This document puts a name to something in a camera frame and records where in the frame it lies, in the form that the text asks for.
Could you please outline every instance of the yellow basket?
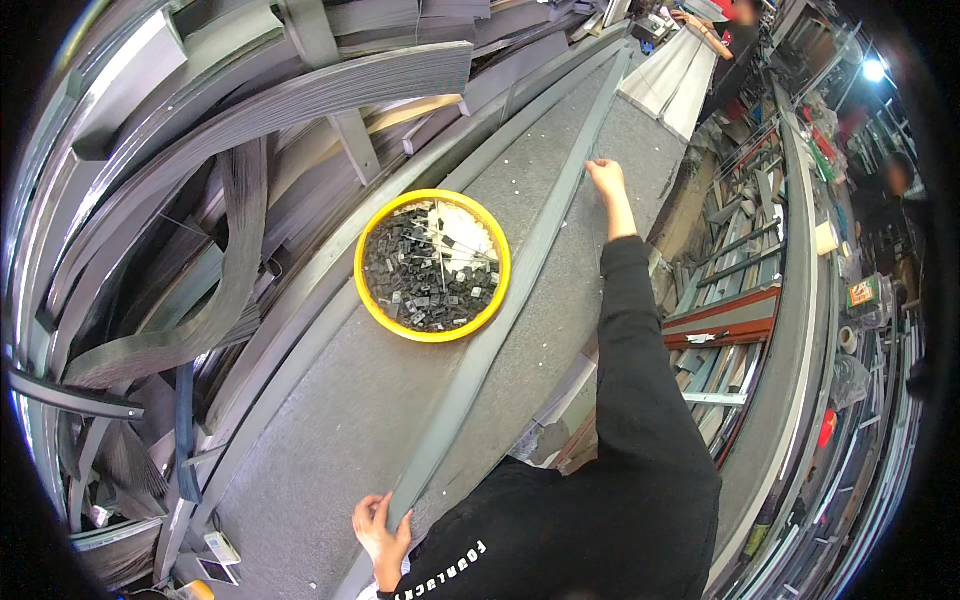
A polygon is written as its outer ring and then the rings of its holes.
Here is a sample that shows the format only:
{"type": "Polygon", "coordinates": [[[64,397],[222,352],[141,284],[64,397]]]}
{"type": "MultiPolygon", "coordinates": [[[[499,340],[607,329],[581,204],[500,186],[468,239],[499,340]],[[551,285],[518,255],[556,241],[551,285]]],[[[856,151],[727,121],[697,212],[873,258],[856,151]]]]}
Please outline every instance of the yellow basket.
{"type": "Polygon", "coordinates": [[[370,311],[370,314],[373,315],[373,318],[384,327],[387,327],[393,331],[396,335],[403,336],[408,340],[413,340],[415,342],[426,342],[429,344],[452,342],[453,340],[459,340],[460,338],[466,337],[482,327],[484,323],[490,320],[490,317],[493,316],[493,313],[495,313],[500,307],[500,304],[503,302],[503,298],[507,295],[507,285],[510,283],[510,246],[507,245],[507,236],[503,234],[503,229],[500,228],[500,224],[496,222],[486,208],[478,204],[476,201],[464,196],[463,194],[458,194],[457,192],[451,192],[445,189],[414,190],[399,196],[378,210],[377,213],[373,215],[373,218],[370,219],[370,222],[367,223],[367,226],[364,227],[363,233],[360,234],[360,240],[357,242],[356,254],[353,256],[353,280],[356,281],[357,291],[360,293],[360,300],[362,300],[364,305],[367,306],[367,310],[370,311]],[[497,284],[496,292],[493,294],[493,301],[487,306],[487,308],[477,315],[473,321],[465,324],[464,326],[457,329],[451,329],[450,331],[442,331],[438,333],[429,333],[408,329],[384,314],[383,309],[380,308],[379,304],[377,304],[377,302],[373,299],[373,296],[370,295],[370,290],[367,289],[367,280],[363,273],[364,246],[367,242],[367,236],[371,231],[373,231],[377,224],[379,224],[380,221],[386,217],[393,215],[394,212],[396,212],[396,210],[402,206],[433,199],[456,204],[476,217],[477,220],[479,220],[480,223],[482,223],[496,239],[496,254],[500,261],[500,282],[497,284]]]}

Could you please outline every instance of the light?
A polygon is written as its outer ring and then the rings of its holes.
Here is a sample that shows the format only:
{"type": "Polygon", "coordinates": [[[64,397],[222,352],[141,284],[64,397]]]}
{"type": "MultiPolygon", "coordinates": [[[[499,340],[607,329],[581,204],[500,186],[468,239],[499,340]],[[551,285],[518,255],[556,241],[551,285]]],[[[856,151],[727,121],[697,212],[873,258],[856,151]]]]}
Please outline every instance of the light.
{"type": "Polygon", "coordinates": [[[883,63],[879,60],[865,60],[863,63],[863,76],[872,82],[878,82],[887,76],[883,63]]]}

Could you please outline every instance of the person in black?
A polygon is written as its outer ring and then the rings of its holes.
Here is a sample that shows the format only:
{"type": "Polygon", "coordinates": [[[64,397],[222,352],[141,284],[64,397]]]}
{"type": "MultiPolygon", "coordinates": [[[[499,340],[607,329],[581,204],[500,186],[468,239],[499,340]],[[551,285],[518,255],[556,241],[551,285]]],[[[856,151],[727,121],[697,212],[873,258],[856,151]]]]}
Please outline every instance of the person in black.
{"type": "Polygon", "coordinates": [[[713,71],[713,82],[704,107],[697,117],[700,127],[718,108],[723,108],[736,97],[748,73],[748,65],[759,38],[759,21],[763,14],[762,0],[734,0],[733,20],[701,21],[689,12],[671,11],[677,21],[685,22],[699,31],[720,57],[713,71]]]}
{"type": "MultiPolygon", "coordinates": [[[[856,191],[851,194],[850,202],[859,237],[862,231],[878,231],[896,218],[894,215],[900,212],[900,199],[913,185],[915,170],[907,155],[894,152],[883,159],[876,173],[857,176],[851,170],[851,175],[856,191]]],[[[922,204],[903,202],[907,216],[922,227],[924,219],[919,218],[919,211],[914,209],[919,205],[922,204]]]]}
{"type": "Polygon", "coordinates": [[[598,458],[563,477],[505,458],[410,544],[386,528],[391,494],[356,507],[379,598],[689,598],[707,583],[720,476],[670,368],[623,172],[588,161],[607,207],[597,337],[598,458]]]}

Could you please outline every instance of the smartphone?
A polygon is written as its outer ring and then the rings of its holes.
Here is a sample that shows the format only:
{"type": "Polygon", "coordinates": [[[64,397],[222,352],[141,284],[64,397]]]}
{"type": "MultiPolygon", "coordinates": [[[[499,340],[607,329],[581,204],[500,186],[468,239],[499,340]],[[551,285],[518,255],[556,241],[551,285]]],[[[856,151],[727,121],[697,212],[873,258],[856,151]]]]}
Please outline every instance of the smartphone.
{"type": "Polygon", "coordinates": [[[237,579],[236,573],[234,573],[230,567],[224,566],[216,561],[208,561],[200,558],[197,559],[197,562],[200,563],[200,568],[204,570],[206,579],[210,581],[219,581],[230,586],[240,585],[240,581],[237,579]]]}

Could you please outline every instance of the white device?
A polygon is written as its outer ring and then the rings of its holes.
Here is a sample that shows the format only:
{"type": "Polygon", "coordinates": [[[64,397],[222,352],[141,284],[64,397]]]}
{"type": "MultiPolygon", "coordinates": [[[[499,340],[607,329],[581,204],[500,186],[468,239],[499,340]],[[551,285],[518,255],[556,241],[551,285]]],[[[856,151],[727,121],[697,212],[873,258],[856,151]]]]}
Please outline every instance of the white device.
{"type": "Polygon", "coordinates": [[[240,580],[237,579],[236,574],[230,569],[230,567],[217,563],[216,561],[208,561],[207,559],[202,559],[200,557],[197,557],[197,563],[200,564],[200,568],[204,571],[207,580],[219,581],[220,583],[227,584],[228,586],[240,585],[240,580]]]}
{"type": "Polygon", "coordinates": [[[233,549],[233,546],[230,545],[230,542],[227,541],[224,534],[219,531],[206,534],[204,541],[206,545],[210,547],[213,556],[217,557],[217,560],[220,561],[220,564],[237,564],[240,562],[240,555],[233,549]]]}

